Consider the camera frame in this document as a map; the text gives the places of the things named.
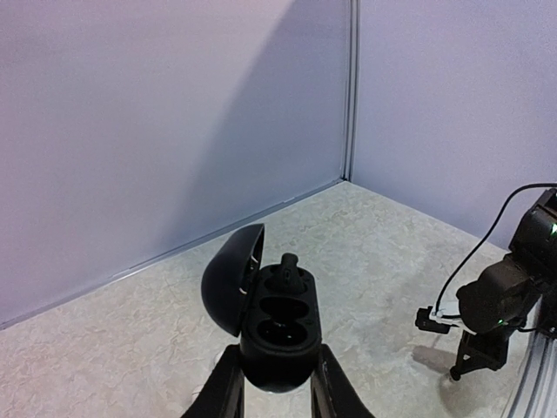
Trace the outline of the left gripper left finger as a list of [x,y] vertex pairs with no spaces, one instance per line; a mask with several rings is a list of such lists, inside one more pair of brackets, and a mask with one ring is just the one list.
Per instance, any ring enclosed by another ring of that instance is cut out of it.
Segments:
[[199,395],[182,414],[183,418],[245,416],[245,376],[239,352],[239,345],[226,347]]

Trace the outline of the black oval charging case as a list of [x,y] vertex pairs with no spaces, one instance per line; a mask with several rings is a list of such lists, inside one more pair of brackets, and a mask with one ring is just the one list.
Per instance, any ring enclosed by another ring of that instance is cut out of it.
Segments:
[[290,392],[310,377],[322,344],[314,276],[298,265],[305,292],[275,293],[265,287],[270,264],[262,266],[265,227],[234,232],[205,268],[201,296],[212,320],[238,337],[245,378],[273,393]]

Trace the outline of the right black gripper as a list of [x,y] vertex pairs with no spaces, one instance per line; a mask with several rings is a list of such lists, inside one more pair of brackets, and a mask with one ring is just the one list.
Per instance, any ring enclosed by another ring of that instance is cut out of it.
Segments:
[[499,370],[507,363],[512,331],[497,328],[487,334],[462,332],[455,364],[450,369],[453,381],[459,381],[471,370]]

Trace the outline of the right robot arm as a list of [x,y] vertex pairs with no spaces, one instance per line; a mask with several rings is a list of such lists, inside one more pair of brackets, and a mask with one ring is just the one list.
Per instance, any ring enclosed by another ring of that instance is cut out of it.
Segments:
[[456,293],[462,332],[450,375],[497,371],[507,362],[509,340],[524,327],[538,299],[556,288],[556,185],[526,211],[502,260]]

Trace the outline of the black earbud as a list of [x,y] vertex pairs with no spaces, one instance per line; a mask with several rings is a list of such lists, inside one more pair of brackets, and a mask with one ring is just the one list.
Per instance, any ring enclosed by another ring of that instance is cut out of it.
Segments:
[[275,293],[292,295],[304,293],[305,283],[298,262],[297,255],[284,253],[280,263],[270,267],[271,276],[265,280],[265,287]]

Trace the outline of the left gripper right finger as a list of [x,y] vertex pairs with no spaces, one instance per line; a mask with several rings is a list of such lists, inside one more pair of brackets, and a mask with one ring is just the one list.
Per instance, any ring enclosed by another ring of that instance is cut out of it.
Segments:
[[330,347],[322,344],[311,375],[312,417],[373,418]]

